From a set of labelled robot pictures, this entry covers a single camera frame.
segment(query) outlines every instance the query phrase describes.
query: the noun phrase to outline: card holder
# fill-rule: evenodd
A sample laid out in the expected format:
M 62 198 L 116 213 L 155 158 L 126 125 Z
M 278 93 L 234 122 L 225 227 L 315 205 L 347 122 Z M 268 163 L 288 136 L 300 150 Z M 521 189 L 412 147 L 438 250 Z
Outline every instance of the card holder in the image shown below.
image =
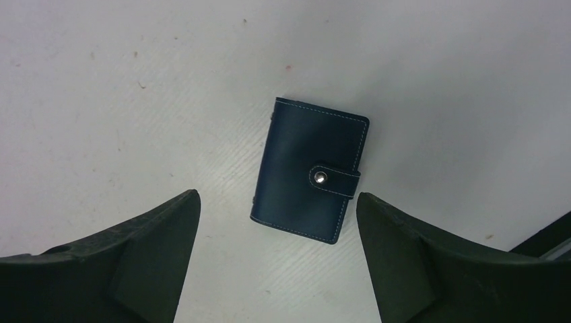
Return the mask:
M 368 127 L 364 116 L 277 98 L 250 218 L 337 242 Z

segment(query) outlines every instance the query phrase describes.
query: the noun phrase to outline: wallet cover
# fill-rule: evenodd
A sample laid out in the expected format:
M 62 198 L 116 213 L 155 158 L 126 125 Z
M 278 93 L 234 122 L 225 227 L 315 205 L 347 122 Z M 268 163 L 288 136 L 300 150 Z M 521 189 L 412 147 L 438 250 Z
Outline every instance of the wallet cover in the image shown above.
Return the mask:
M 277 98 L 250 218 L 337 242 L 368 127 L 364 116 Z

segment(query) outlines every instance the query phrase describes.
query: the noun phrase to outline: wallet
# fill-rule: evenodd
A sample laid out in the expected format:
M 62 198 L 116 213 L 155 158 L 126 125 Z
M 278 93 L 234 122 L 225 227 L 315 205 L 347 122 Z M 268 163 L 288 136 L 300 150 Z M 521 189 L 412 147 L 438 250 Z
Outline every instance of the wallet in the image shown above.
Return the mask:
M 277 98 L 250 218 L 337 242 L 368 128 L 364 116 Z

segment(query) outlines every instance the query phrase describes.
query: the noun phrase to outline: silver snap button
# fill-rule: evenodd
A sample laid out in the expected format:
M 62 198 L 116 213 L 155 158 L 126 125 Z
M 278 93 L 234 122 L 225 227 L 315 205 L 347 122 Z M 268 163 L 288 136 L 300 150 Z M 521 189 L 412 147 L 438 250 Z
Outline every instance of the silver snap button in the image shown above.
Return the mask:
M 315 176 L 313 176 L 313 179 L 315 179 L 317 184 L 323 184 L 327 181 L 327 174 L 324 172 L 317 172 L 315 173 Z

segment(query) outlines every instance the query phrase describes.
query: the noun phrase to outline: snap button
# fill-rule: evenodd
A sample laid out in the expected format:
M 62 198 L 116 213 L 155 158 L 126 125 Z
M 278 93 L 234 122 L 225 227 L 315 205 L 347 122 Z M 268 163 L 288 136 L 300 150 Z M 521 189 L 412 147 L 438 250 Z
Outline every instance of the snap button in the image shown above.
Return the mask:
M 317 184 L 323 184 L 327 181 L 327 174 L 324 172 L 317 172 L 313 176 L 313 179 Z

